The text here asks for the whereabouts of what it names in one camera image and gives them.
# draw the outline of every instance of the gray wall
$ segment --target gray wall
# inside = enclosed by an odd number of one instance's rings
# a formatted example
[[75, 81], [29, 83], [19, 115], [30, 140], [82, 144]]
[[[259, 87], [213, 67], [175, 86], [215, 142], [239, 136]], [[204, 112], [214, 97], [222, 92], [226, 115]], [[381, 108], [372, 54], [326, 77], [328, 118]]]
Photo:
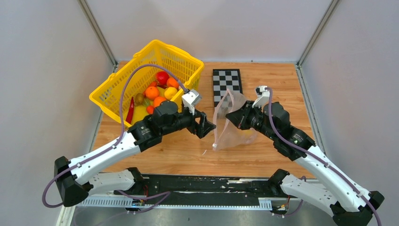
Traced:
[[387, 226], [399, 221], [398, 21], [397, 0], [343, 0], [303, 66], [328, 156], [385, 196]]
[[296, 61], [331, 0], [88, 0], [113, 54], [153, 39], [206, 61]]
[[56, 158], [88, 151], [100, 114], [88, 96], [112, 66], [75, 0], [2, 1], [0, 62], [1, 225], [53, 226], [60, 208], [42, 191]]

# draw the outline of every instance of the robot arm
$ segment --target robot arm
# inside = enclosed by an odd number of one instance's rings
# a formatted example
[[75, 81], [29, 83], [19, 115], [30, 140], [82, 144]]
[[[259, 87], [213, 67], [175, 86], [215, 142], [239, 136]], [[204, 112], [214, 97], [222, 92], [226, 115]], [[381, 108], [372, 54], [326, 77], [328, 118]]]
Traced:
[[[379, 192], [369, 192], [361, 187], [335, 166], [305, 132], [291, 125], [289, 113], [279, 102], [269, 102], [262, 111], [262, 106], [267, 103], [270, 93], [266, 86], [260, 86], [255, 90], [258, 96], [256, 101], [247, 101], [237, 111], [228, 113], [226, 118], [241, 130], [254, 128], [273, 140], [273, 145], [280, 154], [306, 168], [327, 189], [303, 182], [281, 169], [270, 178], [274, 181], [276, 188], [319, 207], [331, 215], [340, 226], [367, 225], [372, 218], [372, 211], [361, 196], [369, 200], [375, 209], [381, 205], [384, 197]], [[272, 106], [272, 112], [269, 112], [269, 105]], [[307, 150], [308, 154], [286, 144], [279, 138], [271, 126], [270, 114], [278, 133], [295, 146]], [[327, 166], [320, 163], [313, 155], [327, 162]], [[352, 183], [360, 194], [357, 194], [332, 168]]]
[[[216, 126], [207, 120], [204, 112], [194, 106], [201, 96], [195, 90], [183, 95], [184, 109], [177, 112], [174, 102], [165, 101], [156, 107], [152, 115], [138, 121], [126, 132], [117, 146], [111, 141], [108, 144], [83, 156], [66, 159], [64, 156], [55, 161], [55, 175], [65, 169], [77, 165], [76, 168], [61, 176], [57, 181], [58, 191], [65, 207], [76, 205], [88, 196], [113, 191], [126, 191], [134, 186], [135, 182], [143, 180], [137, 168], [130, 168], [118, 173], [100, 173], [105, 168], [120, 160], [141, 153], [162, 141], [162, 136], [187, 128], [198, 138], [203, 138]], [[112, 146], [113, 150], [92, 159], [86, 164], [80, 162], [88, 159]]]

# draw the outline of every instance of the orange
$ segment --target orange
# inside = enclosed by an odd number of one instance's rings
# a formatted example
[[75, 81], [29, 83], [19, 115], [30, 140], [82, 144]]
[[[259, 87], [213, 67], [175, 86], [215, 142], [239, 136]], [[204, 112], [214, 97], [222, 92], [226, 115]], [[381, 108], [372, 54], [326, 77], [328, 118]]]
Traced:
[[154, 100], [160, 95], [160, 91], [158, 88], [150, 86], [145, 90], [145, 97], [147, 97], [150, 100]]
[[148, 112], [148, 114], [152, 114], [152, 113], [154, 113], [154, 107], [153, 106], [148, 106], [147, 108], [146, 108], [146, 110], [147, 110], [147, 112]]
[[153, 103], [154, 107], [158, 107], [165, 100], [166, 100], [166, 98], [164, 98], [164, 97], [155, 98], [154, 103]]
[[179, 83], [177, 83], [177, 81], [174, 78], [172, 78], [172, 77], [170, 77], [168, 79], [168, 81], [166, 82], [166, 85], [168, 87], [175, 87], [176, 89], [179, 88]]

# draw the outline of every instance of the clear plastic bag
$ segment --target clear plastic bag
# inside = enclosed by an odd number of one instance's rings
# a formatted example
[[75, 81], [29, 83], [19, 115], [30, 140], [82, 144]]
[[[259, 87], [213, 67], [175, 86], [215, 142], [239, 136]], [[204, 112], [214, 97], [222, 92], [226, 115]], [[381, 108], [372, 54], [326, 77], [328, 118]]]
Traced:
[[221, 150], [241, 144], [251, 144], [257, 136], [254, 129], [240, 130], [227, 118], [226, 114], [240, 109], [247, 98], [237, 91], [227, 89], [215, 108], [213, 123], [216, 125], [213, 150]]

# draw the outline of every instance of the black and white checkerboard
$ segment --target black and white checkerboard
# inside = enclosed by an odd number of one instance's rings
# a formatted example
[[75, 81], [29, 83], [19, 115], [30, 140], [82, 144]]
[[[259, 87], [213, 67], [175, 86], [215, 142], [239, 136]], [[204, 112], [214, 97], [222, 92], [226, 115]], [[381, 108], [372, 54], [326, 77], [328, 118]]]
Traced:
[[241, 76], [239, 69], [214, 69], [213, 70], [213, 99], [214, 107], [225, 95], [226, 90], [242, 93]]

